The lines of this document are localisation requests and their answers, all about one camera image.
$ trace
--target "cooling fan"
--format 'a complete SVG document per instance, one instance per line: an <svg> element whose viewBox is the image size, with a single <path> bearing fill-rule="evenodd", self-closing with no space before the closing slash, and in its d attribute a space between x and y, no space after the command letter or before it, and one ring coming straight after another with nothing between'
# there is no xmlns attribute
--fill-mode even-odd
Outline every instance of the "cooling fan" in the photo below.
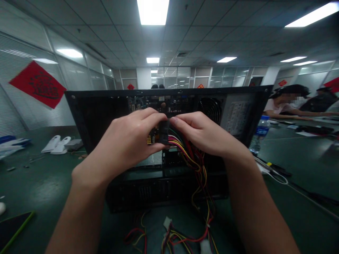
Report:
<svg viewBox="0 0 339 254"><path fill-rule="evenodd" d="M214 98L201 98L198 110L207 115L213 122L220 124L221 102Z"/></svg>

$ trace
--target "plastic bottle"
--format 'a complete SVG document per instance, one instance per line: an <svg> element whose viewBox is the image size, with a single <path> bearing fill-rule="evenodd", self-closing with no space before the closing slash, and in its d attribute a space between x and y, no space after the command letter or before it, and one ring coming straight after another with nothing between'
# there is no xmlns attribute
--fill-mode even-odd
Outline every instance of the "plastic bottle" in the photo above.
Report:
<svg viewBox="0 0 339 254"><path fill-rule="evenodd" d="M260 122L257 126L257 130L252 138L250 145L250 151L254 154L258 154L261 148L261 142L266 137L271 124L268 122L269 116L261 116Z"/></svg>

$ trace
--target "computer mouse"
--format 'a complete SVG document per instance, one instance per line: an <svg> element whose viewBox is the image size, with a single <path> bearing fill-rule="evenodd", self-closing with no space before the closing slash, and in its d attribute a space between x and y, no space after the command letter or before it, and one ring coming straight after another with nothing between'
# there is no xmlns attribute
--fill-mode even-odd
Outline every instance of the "computer mouse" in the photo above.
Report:
<svg viewBox="0 0 339 254"><path fill-rule="evenodd" d="M0 215L2 215L6 211L5 203L0 203Z"/></svg>

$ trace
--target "ceiling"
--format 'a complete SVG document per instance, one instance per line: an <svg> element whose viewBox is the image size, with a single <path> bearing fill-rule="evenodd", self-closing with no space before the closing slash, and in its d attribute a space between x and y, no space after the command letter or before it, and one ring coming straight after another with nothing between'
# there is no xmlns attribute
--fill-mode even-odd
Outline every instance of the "ceiling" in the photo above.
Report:
<svg viewBox="0 0 339 254"><path fill-rule="evenodd" d="M7 1L116 68L154 66L146 57L160 57L159 66L282 68L292 63L281 60L295 56L339 57L338 13L305 28L284 28L329 1L169 0L165 26L141 26L137 0ZM179 52L188 54L177 58ZM216 63L226 56L237 59Z"/></svg>

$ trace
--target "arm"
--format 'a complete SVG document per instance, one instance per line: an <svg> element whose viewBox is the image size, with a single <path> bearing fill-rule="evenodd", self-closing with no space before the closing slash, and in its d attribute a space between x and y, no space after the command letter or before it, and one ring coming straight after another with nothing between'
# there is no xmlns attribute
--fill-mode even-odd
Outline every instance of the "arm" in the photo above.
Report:
<svg viewBox="0 0 339 254"><path fill-rule="evenodd" d="M71 190L46 254L97 253L106 188L116 176L165 148L146 144L151 129L163 120L165 114L148 108L112 121L94 151L72 172Z"/></svg>
<svg viewBox="0 0 339 254"><path fill-rule="evenodd" d="M171 118L199 149L224 158L236 224L248 253L299 253L253 155L201 112Z"/></svg>
<svg viewBox="0 0 339 254"><path fill-rule="evenodd" d="M264 111L264 114L268 115L270 118L312 120L311 118L300 117L300 116L297 116L297 115L279 115L279 114L274 113L273 110Z"/></svg>
<svg viewBox="0 0 339 254"><path fill-rule="evenodd" d="M339 115L339 112L307 112L301 111L299 109L292 109L288 111L291 114L295 114L298 116L331 116L331 115Z"/></svg>

